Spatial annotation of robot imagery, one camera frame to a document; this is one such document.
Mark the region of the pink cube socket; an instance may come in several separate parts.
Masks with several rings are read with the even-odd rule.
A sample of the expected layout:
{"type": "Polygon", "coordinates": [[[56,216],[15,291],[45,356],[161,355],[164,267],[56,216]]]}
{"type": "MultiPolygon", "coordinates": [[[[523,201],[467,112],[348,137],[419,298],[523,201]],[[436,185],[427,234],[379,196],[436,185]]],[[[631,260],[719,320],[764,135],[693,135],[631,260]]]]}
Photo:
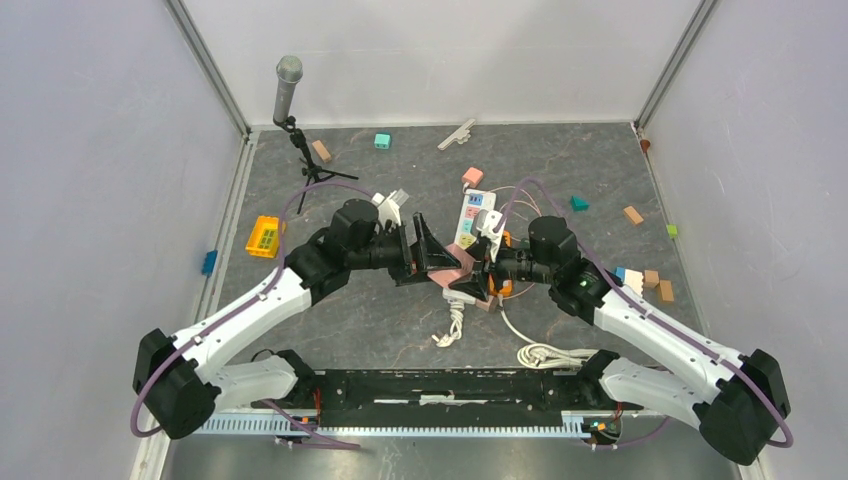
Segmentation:
{"type": "Polygon", "coordinates": [[[442,288],[449,288],[452,283],[468,277],[475,262],[474,258],[456,243],[448,245],[446,250],[460,262],[460,266],[428,273],[428,278],[442,288]]]}

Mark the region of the white multicolour power strip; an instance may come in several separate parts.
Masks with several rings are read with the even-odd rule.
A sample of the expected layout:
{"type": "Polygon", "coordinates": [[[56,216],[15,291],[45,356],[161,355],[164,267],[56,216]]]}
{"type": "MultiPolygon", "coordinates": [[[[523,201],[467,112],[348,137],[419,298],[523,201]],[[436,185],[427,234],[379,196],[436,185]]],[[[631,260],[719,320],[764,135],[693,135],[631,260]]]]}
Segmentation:
{"type": "MultiPolygon", "coordinates": [[[[475,226],[476,217],[481,210],[493,210],[496,206],[496,199],[496,194],[491,191],[469,188],[463,194],[454,243],[465,249],[467,253],[469,248],[473,252],[473,243],[479,232],[479,228],[475,226]]],[[[475,261],[473,269],[483,269],[482,262],[475,261]]]]}

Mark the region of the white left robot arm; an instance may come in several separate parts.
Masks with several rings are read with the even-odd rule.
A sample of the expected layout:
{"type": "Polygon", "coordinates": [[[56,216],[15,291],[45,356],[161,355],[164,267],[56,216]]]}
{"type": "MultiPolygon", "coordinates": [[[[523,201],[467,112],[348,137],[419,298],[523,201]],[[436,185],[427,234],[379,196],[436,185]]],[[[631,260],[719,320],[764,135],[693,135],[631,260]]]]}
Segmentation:
{"type": "Polygon", "coordinates": [[[231,364],[231,359],[282,321],[315,306],[344,287],[356,270],[384,269],[404,286],[426,282],[432,272],[458,269],[460,260],[435,238],[422,214],[412,217],[408,242],[398,204],[353,199],[330,224],[285,256],[259,285],[190,327],[167,335],[156,328],[139,343],[132,388],[137,395],[131,430],[144,438],[162,432],[171,439],[198,430],[218,410],[266,399],[290,407],[306,405],[313,379],[283,357],[231,364]],[[157,421],[138,427],[147,409],[157,421]]]}

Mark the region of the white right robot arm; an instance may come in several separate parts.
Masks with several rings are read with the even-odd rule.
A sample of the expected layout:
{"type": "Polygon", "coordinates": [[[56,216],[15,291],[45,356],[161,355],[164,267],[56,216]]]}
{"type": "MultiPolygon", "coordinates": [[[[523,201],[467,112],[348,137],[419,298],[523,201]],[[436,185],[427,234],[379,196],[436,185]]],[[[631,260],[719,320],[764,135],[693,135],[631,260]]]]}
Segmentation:
{"type": "Polygon", "coordinates": [[[545,284],[561,311],[660,364],[653,370],[597,351],[577,382],[585,405],[602,408],[614,400],[671,417],[739,465],[753,464],[767,446],[792,446],[779,362],[761,349],[743,354],[711,340],[644,300],[600,265],[564,218],[535,218],[520,245],[507,238],[498,212],[480,210],[459,220],[455,238],[473,260],[469,278],[457,289],[481,297],[505,281],[545,284]]]}

